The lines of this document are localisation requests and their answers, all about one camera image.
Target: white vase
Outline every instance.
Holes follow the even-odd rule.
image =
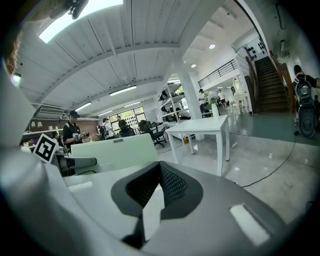
[[[215,119],[219,118],[219,110],[216,103],[211,104],[211,109],[212,109],[213,118]]]

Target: white desk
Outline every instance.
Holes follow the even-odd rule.
[[[229,139],[229,125],[228,125],[228,115],[221,115],[218,118],[203,118],[203,119],[194,119],[188,120],[184,123],[180,123],[175,127],[169,128],[165,130],[168,134],[170,145],[172,148],[173,157],[175,163],[178,164],[176,152],[175,152],[175,145],[173,140],[173,135],[176,134],[187,134],[189,139],[189,146],[191,154],[194,154],[194,148],[192,146],[191,141],[191,134],[211,134],[216,136],[216,147],[217,147],[217,175],[222,175],[222,150],[223,150],[223,143],[222,143],[222,128],[224,126],[225,131],[225,160],[229,161],[229,154],[230,154],[230,139]]]
[[[234,110],[234,106],[231,105],[231,102],[235,102],[236,103],[236,111],[237,111],[237,114],[240,115],[240,103],[239,101],[242,102],[242,105],[244,105],[245,107],[245,111],[247,113],[249,113],[249,110],[248,110],[248,101],[247,101],[247,98],[248,95],[246,93],[240,93],[240,94],[235,94],[231,97],[229,97],[229,102],[230,102],[230,107],[231,107],[231,113],[233,112]]]

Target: staircase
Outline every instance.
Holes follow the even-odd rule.
[[[288,112],[287,93],[278,72],[267,56],[255,61],[258,79],[258,112]]]

